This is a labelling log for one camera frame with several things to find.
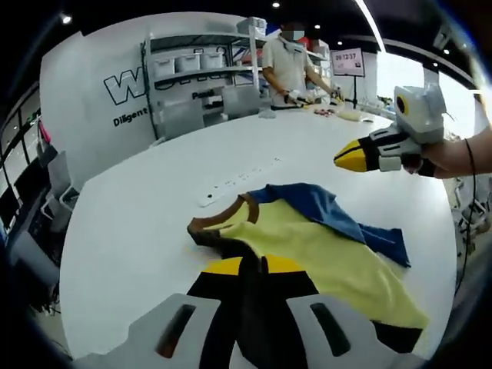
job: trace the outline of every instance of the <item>ceiling light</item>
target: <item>ceiling light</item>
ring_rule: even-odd
[[[61,13],[60,14],[60,18],[61,18],[61,22],[64,24],[64,25],[68,25],[71,23],[71,16],[70,15],[66,15],[64,13]]]
[[[376,22],[374,21],[374,18],[372,18],[371,12],[369,12],[366,3],[364,2],[364,0],[355,0],[355,2],[357,3],[357,5],[359,5],[362,14],[364,14],[367,23],[369,23],[369,26],[371,27],[372,33],[374,33],[374,37],[376,38],[379,48],[381,49],[382,52],[386,52],[386,48],[384,47],[384,43],[383,43],[383,38],[379,33],[379,29],[377,29]]]

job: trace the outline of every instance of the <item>printed wall logo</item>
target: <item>printed wall logo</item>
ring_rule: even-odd
[[[115,105],[127,102],[128,94],[133,98],[145,95],[144,70],[142,67],[138,67],[135,73],[132,70],[123,71],[119,78],[112,75],[106,78],[104,83]]]
[[[147,108],[134,111],[133,113],[130,114],[123,114],[121,117],[117,117],[113,119],[113,125],[115,125],[115,127],[118,127],[123,123],[131,123],[135,118],[141,117],[142,115],[146,115],[146,114],[148,114]]]

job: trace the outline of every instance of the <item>cable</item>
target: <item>cable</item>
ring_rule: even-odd
[[[461,284],[463,283],[465,271],[467,270],[468,248],[470,247],[470,244],[471,244],[471,236],[470,236],[470,233],[471,233],[471,217],[474,214],[475,201],[477,200],[477,171],[475,170],[475,160],[474,160],[473,153],[471,152],[470,144],[468,144],[468,140],[465,139],[464,141],[467,144],[468,154],[470,155],[471,171],[474,175],[474,196],[473,196],[473,200],[471,201],[470,216],[468,217],[467,232],[466,232],[467,239],[466,239],[466,243],[465,243],[463,271],[461,272],[460,282],[458,283],[458,286],[456,287],[456,290],[454,291],[454,296],[456,296],[456,294],[460,290]]]

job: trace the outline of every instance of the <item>ceiling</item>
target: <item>ceiling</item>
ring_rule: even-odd
[[[330,45],[343,35],[373,35],[354,0],[280,0],[281,7],[274,9],[271,0],[187,0],[182,5],[169,2],[138,0],[51,0],[33,2],[26,8],[25,3],[12,5],[10,14],[3,14],[0,31],[3,35],[5,67],[0,74],[0,119],[6,114],[20,95],[38,79],[43,54],[67,38],[81,31],[83,34],[122,22],[130,18],[163,12],[220,12],[243,16],[257,16],[270,23],[281,22],[282,15],[292,15],[307,25],[307,35],[321,38]],[[447,45],[449,55],[433,47],[439,32],[441,19],[431,0],[365,0],[383,38],[415,45],[419,48],[445,57],[454,65],[469,73],[467,57],[454,45]],[[63,25],[59,14],[65,11],[73,15],[73,23]],[[11,19],[15,15],[17,23]],[[377,51],[372,43],[359,45],[368,51]],[[425,58],[410,53],[410,58],[420,59],[426,65],[432,64]]]

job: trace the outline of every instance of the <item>brown fabric trim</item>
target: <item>brown fabric trim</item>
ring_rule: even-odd
[[[224,223],[226,220],[232,218],[232,216],[239,211],[245,201],[249,207],[247,221],[253,224],[256,223],[260,214],[260,207],[258,206],[258,203],[252,198],[250,194],[241,194],[229,208],[225,209],[220,214],[209,218],[193,218],[188,226],[188,231],[193,233],[200,232],[207,227]]]

